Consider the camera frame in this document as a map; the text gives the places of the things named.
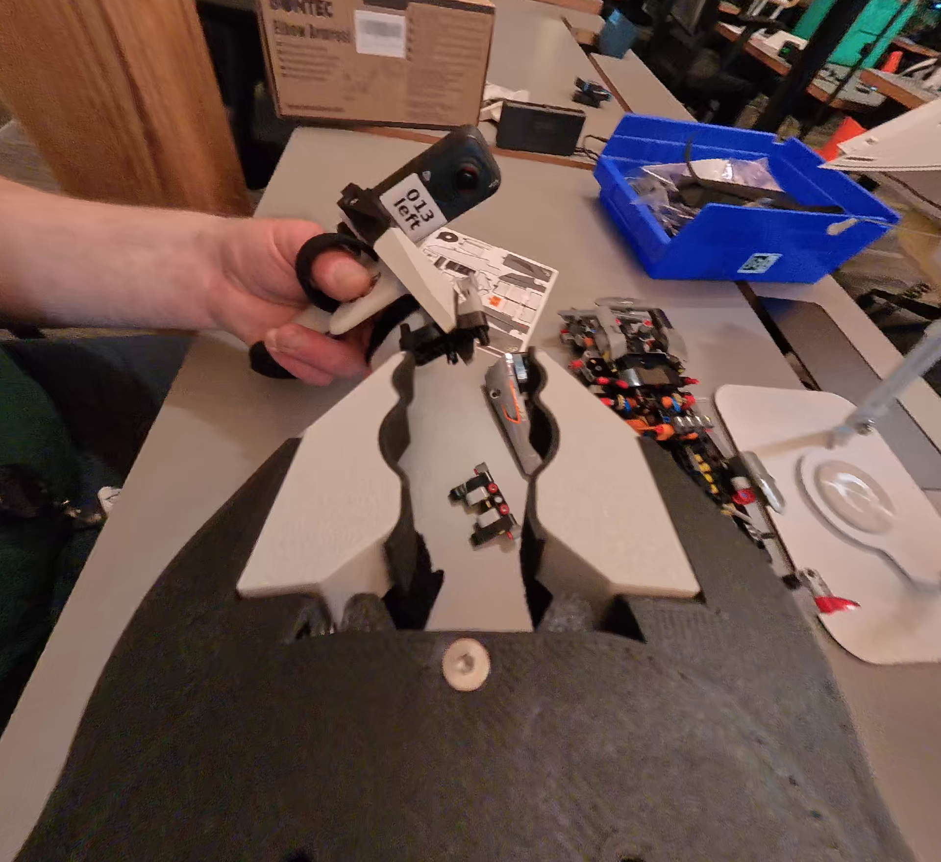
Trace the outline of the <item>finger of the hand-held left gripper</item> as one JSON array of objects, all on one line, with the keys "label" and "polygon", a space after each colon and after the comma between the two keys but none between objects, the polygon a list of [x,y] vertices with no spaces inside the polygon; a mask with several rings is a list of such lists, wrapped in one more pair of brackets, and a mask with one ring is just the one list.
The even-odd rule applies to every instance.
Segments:
[{"label": "finger of the hand-held left gripper", "polygon": [[388,297],[408,293],[420,308],[445,332],[456,328],[457,292],[451,280],[425,256],[398,227],[391,227],[374,242],[379,258],[379,280],[375,290]]}]

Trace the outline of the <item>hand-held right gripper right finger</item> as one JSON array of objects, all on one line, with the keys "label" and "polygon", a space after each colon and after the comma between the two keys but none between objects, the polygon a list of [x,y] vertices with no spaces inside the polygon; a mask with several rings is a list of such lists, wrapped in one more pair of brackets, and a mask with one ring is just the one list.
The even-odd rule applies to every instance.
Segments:
[{"label": "hand-held right gripper right finger", "polygon": [[635,431],[549,353],[530,350],[526,371],[536,465],[520,567],[534,628],[566,600],[597,628],[619,598],[697,598],[699,580]]}]

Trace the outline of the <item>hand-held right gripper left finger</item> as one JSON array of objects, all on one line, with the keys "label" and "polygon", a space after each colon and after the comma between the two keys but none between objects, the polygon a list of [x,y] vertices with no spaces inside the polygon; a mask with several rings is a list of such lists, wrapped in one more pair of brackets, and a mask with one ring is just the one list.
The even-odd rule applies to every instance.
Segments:
[{"label": "hand-held right gripper left finger", "polygon": [[335,621],[374,594],[401,630],[425,628],[443,585],[416,528],[402,457],[412,354],[393,355],[299,443],[237,583],[242,597],[319,597]]}]

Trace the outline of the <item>black lego beam assembly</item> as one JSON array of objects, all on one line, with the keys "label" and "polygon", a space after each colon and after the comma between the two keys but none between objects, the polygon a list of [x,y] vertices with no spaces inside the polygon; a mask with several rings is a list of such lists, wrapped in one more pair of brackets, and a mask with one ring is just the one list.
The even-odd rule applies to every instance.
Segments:
[{"label": "black lego beam assembly", "polygon": [[413,329],[406,321],[399,327],[399,348],[409,353],[417,365],[444,358],[451,364],[470,363],[477,348],[489,346],[489,323],[482,303],[476,273],[453,282],[454,327],[444,330],[424,315],[425,323]]}]

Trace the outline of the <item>black lego assembly red pins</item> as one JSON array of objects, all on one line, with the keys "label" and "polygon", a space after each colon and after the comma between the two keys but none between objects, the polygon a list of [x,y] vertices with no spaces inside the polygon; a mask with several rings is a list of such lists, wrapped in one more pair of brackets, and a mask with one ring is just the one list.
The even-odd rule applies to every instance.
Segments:
[{"label": "black lego assembly red pins", "polygon": [[448,499],[473,515],[469,537],[473,549],[480,550],[495,542],[507,545],[519,542],[521,526],[485,462],[477,464],[468,479],[452,488]]}]

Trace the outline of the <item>person's left forearm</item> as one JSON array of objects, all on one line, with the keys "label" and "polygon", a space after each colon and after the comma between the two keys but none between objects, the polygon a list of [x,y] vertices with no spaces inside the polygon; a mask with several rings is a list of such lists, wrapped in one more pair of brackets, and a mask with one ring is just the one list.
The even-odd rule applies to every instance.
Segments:
[{"label": "person's left forearm", "polygon": [[1,185],[1,314],[36,327],[215,326],[210,288],[242,219]]}]

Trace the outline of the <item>lego sticker sheet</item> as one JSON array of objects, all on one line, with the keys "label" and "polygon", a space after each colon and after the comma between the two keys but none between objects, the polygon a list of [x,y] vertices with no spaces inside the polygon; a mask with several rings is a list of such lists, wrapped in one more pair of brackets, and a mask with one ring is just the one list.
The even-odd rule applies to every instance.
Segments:
[{"label": "lego sticker sheet", "polygon": [[442,228],[420,248],[450,280],[473,280],[487,317],[493,355],[526,350],[558,271],[511,250]]}]

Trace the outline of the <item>grey lego panels orange stripes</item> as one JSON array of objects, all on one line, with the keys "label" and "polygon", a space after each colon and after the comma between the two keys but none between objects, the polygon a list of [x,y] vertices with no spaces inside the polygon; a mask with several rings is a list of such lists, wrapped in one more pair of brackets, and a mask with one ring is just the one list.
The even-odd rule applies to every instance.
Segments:
[{"label": "grey lego panels orange stripes", "polygon": [[485,373],[484,392],[500,431],[520,469],[530,480],[543,464],[536,449],[530,408],[530,366],[523,352],[505,353]]}]

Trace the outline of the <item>large lego vehicle model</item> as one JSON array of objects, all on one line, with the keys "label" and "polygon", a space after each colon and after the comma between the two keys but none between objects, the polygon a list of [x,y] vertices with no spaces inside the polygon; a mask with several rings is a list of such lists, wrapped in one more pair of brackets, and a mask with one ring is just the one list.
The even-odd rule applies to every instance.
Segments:
[{"label": "large lego vehicle model", "polygon": [[685,345],[665,313],[607,296],[558,315],[570,373],[639,438],[669,454],[760,550],[776,543],[770,514],[783,514],[785,498],[754,453],[723,454],[693,393],[698,380],[687,372]]}]

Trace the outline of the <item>cardboard box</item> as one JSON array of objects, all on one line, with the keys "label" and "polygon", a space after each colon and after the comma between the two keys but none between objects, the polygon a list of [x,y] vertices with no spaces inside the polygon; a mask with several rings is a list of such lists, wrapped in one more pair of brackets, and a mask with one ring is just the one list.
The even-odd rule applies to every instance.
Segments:
[{"label": "cardboard box", "polygon": [[447,131],[477,124],[489,0],[255,0],[280,117]]}]

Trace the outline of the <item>clear plastic bags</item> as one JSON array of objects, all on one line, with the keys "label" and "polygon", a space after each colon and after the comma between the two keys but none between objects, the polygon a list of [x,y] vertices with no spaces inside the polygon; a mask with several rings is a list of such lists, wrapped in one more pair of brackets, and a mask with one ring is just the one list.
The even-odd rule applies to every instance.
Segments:
[{"label": "clear plastic bags", "polygon": [[629,174],[627,183],[670,236],[708,205],[770,208],[784,195],[766,158],[712,157],[646,165]]}]

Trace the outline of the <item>person's dark trousers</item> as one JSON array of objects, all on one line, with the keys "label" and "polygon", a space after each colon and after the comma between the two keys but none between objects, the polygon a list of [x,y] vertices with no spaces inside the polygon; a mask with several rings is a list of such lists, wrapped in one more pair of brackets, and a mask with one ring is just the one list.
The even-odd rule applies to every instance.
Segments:
[{"label": "person's dark trousers", "polygon": [[2,726],[190,343],[162,335],[2,343]]}]

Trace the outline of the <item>blue plastic bin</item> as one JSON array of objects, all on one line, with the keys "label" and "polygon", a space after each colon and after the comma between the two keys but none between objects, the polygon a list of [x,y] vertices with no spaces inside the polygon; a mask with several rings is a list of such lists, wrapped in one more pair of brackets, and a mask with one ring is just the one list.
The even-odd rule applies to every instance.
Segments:
[{"label": "blue plastic bin", "polygon": [[[766,158],[797,208],[712,204],[670,236],[638,203],[627,178],[646,165],[686,158]],[[750,280],[810,284],[894,229],[901,215],[846,174],[830,170],[799,139],[629,113],[594,167],[599,200],[620,240],[659,280]],[[826,227],[860,221],[839,236]]]}]

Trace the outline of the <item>green plastic case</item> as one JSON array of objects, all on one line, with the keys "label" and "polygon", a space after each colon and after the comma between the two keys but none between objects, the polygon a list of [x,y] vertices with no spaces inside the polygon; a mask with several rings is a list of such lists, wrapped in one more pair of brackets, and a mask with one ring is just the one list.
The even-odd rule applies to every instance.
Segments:
[{"label": "green plastic case", "polygon": [[[921,0],[868,0],[829,56],[827,64],[844,68],[874,67],[889,43],[918,11]],[[837,0],[813,0],[791,33],[807,43]]]}]

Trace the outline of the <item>wooden post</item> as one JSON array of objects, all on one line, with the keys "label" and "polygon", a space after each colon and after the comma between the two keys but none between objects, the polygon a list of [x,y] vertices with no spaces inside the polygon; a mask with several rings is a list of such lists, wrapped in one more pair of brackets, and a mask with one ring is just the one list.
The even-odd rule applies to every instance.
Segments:
[{"label": "wooden post", "polygon": [[1,0],[6,103],[67,194],[243,217],[194,0]]}]

